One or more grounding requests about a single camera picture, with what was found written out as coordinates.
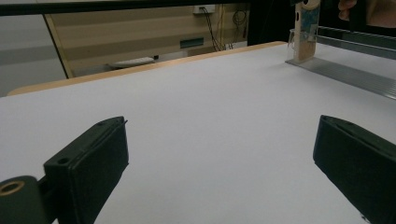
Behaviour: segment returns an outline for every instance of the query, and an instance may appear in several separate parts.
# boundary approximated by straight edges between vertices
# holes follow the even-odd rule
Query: metal bar
[[[318,43],[334,46],[341,49],[349,49],[360,53],[370,54],[377,57],[396,60],[396,49],[377,47],[373,45],[361,44],[347,40],[318,35]]]
[[[319,75],[396,100],[396,80],[392,78],[381,77],[376,74],[315,57],[303,63],[297,63],[294,60],[289,60],[287,63],[294,64]]]
[[[253,0],[130,0],[36,4],[1,4],[0,16],[58,14],[153,7],[183,7],[206,4],[249,3],[251,1]]]

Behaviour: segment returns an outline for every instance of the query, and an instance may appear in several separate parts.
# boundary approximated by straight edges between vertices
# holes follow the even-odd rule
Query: electrical outlet
[[[205,8],[207,13],[214,13],[216,5],[199,5],[199,6],[194,6],[194,11],[192,12],[193,14],[204,14],[205,11],[202,8]]]

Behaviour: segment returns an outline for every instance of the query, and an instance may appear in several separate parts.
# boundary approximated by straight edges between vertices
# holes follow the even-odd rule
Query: white tabletop
[[[396,143],[396,102],[286,56],[283,45],[0,98],[0,180],[43,176],[94,123],[124,116],[130,165],[96,223],[365,223],[314,164],[319,116]]]

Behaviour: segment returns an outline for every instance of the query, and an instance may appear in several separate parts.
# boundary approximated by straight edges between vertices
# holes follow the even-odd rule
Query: wooden panel
[[[62,46],[61,39],[59,38],[58,33],[55,30],[55,25],[53,24],[52,17],[50,15],[45,15],[45,20],[47,21],[47,25],[51,30],[52,39],[55,42],[56,48],[58,49],[58,53],[61,57],[62,64],[64,65],[64,71],[66,72],[67,77],[75,77],[73,71],[70,68],[69,61],[66,60],[64,48]]]
[[[218,5],[210,14],[212,29],[221,43],[234,40],[233,13],[246,4]],[[51,31],[70,70],[98,64],[177,52],[180,40],[204,38],[212,46],[206,17],[193,7],[167,7],[50,15]]]

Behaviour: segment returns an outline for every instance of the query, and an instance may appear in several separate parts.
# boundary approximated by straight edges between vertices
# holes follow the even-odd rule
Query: table edge
[[[275,41],[275,42],[270,42],[270,43],[265,43],[265,44],[260,44],[260,45],[243,47],[243,48],[239,48],[239,49],[230,49],[230,50],[224,50],[224,51],[219,51],[219,52],[195,55],[195,56],[191,56],[191,57],[175,59],[175,60],[161,62],[161,63],[150,63],[150,64],[145,64],[145,65],[141,65],[141,66],[137,66],[137,67],[130,67],[130,68],[125,68],[125,69],[121,69],[121,70],[98,73],[98,74],[88,75],[88,76],[84,76],[84,77],[74,77],[74,78],[64,79],[64,80],[59,80],[59,81],[52,81],[52,82],[35,84],[35,85],[29,85],[29,86],[19,87],[13,91],[10,91],[7,94],[7,96],[24,94],[24,93],[34,92],[34,91],[49,90],[49,89],[54,89],[54,88],[58,88],[58,87],[70,86],[70,85],[74,85],[74,84],[78,84],[78,83],[84,83],[84,82],[89,82],[89,81],[94,81],[94,80],[99,80],[99,79],[104,79],[104,78],[109,78],[109,77],[118,77],[118,76],[128,75],[128,74],[132,74],[132,73],[136,73],[136,72],[147,71],[147,70],[151,70],[151,69],[176,65],[176,64],[180,64],[180,63],[188,63],[188,62],[198,61],[198,60],[202,60],[202,59],[219,57],[219,56],[224,56],[224,55],[229,55],[229,54],[234,54],[234,53],[239,53],[239,52],[245,52],[245,51],[250,51],[250,50],[255,50],[255,49],[271,48],[274,46],[284,45],[284,44],[286,44],[286,42]]]

